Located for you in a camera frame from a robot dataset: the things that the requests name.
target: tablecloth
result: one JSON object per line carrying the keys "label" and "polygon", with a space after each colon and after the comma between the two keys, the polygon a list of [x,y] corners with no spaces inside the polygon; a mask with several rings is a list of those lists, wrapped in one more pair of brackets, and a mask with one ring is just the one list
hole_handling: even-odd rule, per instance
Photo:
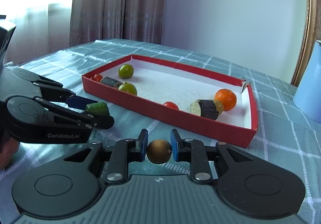
{"label": "tablecloth", "polygon": [[[293,103],[296,87],[279,79],[247,69],[234,63],[172,47],[121,39],[96,40],[95,42],[61,50],[43,58],[21,65],[39,75],[61,82],[65,88],[80,96],[101,101],[84,92],[81,75],[105,63],[129,54],[139,54],[180,62],[211,71],[230,75],[252,82],[258,114],[259,130],[247,152],[281,166],[298,175],[305,184],[306,197],[299,210],[299,216],[307,223],[321,223],[321,124],[305,116]],[[141,129],[146,128],[149,141],[170,139],[171,125],[145,117],[118,105],[108,103],[115,124],[108,130],[94,130],[89,141],[101,141],[113,145],[124,138],[137,138]],[[214,146],[216,140],[184,129],[178,131],[182,138],[201,140],[205,145]],[[11,165],[0,171],[0,221],[10,224],[19,213],[12,200],[11,187],[21,173],[37,167],[81,147],[73,145],[20,145]],[[130,174],[188,174],[188,163],[169,162],[155,165],[145,160],[130,163]]]}

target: toy fruit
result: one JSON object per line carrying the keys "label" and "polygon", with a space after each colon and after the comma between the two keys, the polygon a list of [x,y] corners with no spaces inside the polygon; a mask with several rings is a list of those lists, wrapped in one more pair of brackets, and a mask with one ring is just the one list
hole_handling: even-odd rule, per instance
{"label": "toy fruit", "polygon": [[137,96],[137,90],[131,83],[123,83],[118,89]]}
{"label": "toy fruit", "polygon": [[94,81],[100,83],[100,81],[103,79],[103,76],[101,74],[94,75],[92,78]]}
{"label": "toy fruit", "polygon": [[236,95],[229,89],[220,89],[214,96],[215,100],[220,100],[223,103],[224,111],[232,110],[236,105]]}
{"label": "toy fruit", "polygon": [[175,109],[175,110],[179,110],[179,107],[176,104],[172,103],[172,102],[166,102],[163,105],[166,106],[166,107]]}
{"label": "toy fruit", "polygon": [[123,84],[122,82],[115,80],[113,78],[110,78],[108,76],[105,76],[104,78],[102,78],[100,83],[110,86],[110,87],[113,87],[113,88],[117,88],[117,89]]}
{"label": "toy fruit", "polygon": [[134,74],[134,68],[129,64],[122,65],[118,70],[118,75],[122,79],[129,79],[133,76],[133,74]]}
{"label": "toy fruit", "polygon": [[154,164],[163,164],[169,161],[172,154],[172,146],[165,140],[154,140],[146,149],[147,158]]}
{"label": "toy fruit", "polygon": [[190,112],[197,116],[216,120],[223,112],[223,104],[219,100],[196,100],[191,103]]}
{"label": "toy fruit", "polygon": [[85,111],[90,112],[92,114],[109,116],[109,109],[105,102],[87,104]]}

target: sheer white curtain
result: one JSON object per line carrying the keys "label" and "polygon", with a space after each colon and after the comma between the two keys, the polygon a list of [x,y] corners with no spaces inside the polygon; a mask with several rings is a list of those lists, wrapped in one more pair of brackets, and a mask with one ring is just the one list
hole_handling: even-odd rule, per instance
{"label": "sheer white curtain", "polygon": [[68,47],[72,0],[0,0],[17,28],[5,62],[20,64]]}

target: blue cup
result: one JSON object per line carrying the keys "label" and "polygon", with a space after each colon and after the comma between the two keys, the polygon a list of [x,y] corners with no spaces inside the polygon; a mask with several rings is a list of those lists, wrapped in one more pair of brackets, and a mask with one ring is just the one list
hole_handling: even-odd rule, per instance
{"label": "blue cup", "polygon": [[314,44],[293,102],[307,117],[321,123],[321,41]]}

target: orange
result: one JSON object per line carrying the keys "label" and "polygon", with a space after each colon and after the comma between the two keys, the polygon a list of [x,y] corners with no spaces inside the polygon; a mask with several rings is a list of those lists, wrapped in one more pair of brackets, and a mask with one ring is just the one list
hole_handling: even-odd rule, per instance
{"label": "orange", "polygon": [[220,100],[223,103],[224,111],[232,110],[236,106],[236,95],[229,89],[218,90],[214,99]]}

